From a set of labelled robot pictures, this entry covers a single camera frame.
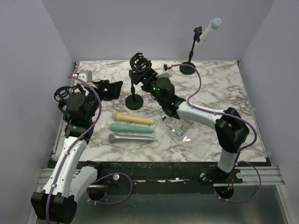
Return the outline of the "beige microphone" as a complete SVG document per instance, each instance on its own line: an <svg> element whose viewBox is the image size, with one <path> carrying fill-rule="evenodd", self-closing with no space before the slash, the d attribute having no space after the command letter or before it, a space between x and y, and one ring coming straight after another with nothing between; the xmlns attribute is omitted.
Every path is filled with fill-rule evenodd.
<svg viewBox="0 0 299 224"><path fill-rule="evenodd" d="M144 125L154 124L153 119L123 114L123 113L119 113L119 112L113 112L112 119L115 121L126 121L126 122L132 122L132 123L144 124Z"/></svg>

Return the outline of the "black shock-mount round-base stand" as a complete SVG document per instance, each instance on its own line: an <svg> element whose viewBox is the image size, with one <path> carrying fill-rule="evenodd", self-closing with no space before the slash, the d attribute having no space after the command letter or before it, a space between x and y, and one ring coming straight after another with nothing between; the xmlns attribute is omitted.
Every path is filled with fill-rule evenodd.
<svg viewBox="0 0 299 224"><path fill-rule="evenodd" d="M152 63L150 60L146 59L143 53L138 52L134 56L131 57L129 61L131 70L129 71L129 77L131 81L131 94L127 96L125 100L125 105L130 110L139 110L143 106L143 98L135 93L135 86L133 81L133 75L136 73L143 73L149 67L151 67Z"/></svg>

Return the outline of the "aluminium frame rail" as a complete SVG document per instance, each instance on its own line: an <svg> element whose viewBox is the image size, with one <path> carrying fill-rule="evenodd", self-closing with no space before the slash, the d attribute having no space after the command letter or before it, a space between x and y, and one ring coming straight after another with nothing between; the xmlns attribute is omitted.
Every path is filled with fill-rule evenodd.
<svg viewBox="0 0 299 224"><path fill-rule="evenodd" d="M258 173L252 167L240 167L242 183L236 183L236 186L258 186L261 185L285 185L282 173L279 167L256 167Z"/></svg>

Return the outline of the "black clip microphone stand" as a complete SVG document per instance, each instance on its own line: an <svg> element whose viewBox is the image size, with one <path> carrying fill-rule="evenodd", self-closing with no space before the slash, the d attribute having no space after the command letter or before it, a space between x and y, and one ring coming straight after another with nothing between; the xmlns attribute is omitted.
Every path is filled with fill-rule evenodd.
<svg viewBox="0 0 299 224"><path fill-rule="evenodd" d="M58 103L58 108L62 112L63 118L64 119L68 119L69 118L69 114L67 113L67 102L66 101L60 101Z"/></svg>

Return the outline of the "green microphone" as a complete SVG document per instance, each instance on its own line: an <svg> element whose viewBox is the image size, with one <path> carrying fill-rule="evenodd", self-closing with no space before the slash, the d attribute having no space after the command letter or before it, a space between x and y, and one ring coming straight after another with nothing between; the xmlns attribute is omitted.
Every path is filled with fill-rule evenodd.
<svg viewBox="0 0 299 224"><path fill-rule="evenodd" d="M110 130L115 132L154 133L154 129L149 127L123 125L119 123L112 123Z"/></svg>

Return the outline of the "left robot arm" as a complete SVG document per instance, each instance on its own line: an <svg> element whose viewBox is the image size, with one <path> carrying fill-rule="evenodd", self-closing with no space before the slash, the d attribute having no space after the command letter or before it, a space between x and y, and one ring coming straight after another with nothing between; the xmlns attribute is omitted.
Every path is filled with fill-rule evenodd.
<svg viewBox="0 0 299 224"><path fill-rule="evenodd" d="M40 220L69 224L75 217L78 200L88 186L103 181L103 172L87 165L75 174L79 159L101 115L101 102L118 99L123 82L101 80L91 85L80 80L75 86L56 90L54 99L67 123L62 152L49 180L41 192L31 197L32 207Z"/></svg>

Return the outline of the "grey microphone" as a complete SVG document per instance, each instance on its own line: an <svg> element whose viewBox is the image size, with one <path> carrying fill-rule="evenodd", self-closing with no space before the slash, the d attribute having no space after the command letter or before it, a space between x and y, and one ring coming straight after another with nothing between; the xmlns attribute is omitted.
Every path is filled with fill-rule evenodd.
<svg viewBox="0 0 299 224"><path fill-rule="evenodd" d="M111 133L108 136L108 140L110 142L152 142L154 139L150 136Z"/></svg>

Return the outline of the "black tripod microphone stand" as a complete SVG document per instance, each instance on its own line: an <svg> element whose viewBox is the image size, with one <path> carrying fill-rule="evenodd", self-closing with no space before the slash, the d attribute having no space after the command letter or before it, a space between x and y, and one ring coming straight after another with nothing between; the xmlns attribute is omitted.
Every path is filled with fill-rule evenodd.
<svg viewBox="0 0 299 224"><path fill-rule="evenodd" d="M58 88L54 93L54 100L58 103L67 102L71 94L78 89L78 85L75 86L62 86Z"/></svg>

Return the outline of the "clear screw organizer box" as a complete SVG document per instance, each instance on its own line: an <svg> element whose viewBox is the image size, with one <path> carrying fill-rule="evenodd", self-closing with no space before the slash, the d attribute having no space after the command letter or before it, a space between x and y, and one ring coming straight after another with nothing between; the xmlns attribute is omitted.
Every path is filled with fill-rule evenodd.
<svg viewBox="0 0 299 224"><path fill-rule="evenodd" d="M196 159L203 158L209 148L211 128L202 124L164 116L162 124L167 133Z"/></svg>

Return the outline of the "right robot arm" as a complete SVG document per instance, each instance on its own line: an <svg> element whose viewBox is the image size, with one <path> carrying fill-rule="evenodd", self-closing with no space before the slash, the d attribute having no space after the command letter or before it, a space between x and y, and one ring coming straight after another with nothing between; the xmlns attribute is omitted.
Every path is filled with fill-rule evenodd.
<svg viewBox="0 0 299 224"><path fill-rule="evenodd" d="M213 110L192 105L175 94L175 87L168 77L159 77L152 68L129 71L133 84L142 83L142 90L150 93L164 113L176 119L190 120L216 131L221 156L215 171L215 178L221 183L232 177L235 160L245 142L249 129L236 109Z"/></svg>

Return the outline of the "white microphone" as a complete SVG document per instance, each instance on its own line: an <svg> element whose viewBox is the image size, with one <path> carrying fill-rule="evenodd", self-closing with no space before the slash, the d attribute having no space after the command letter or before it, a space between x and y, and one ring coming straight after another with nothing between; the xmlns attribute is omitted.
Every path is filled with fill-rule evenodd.
<svg viewBox="0 0 299 224"><path fill-rule="evenodd" d="M199 46L200 44L202 44L211 34L213 34L220 28L221 24L222 21L220 18L215 18L211 20L207 28L199 36L199 40L196 40L195 45Z"/></svg>

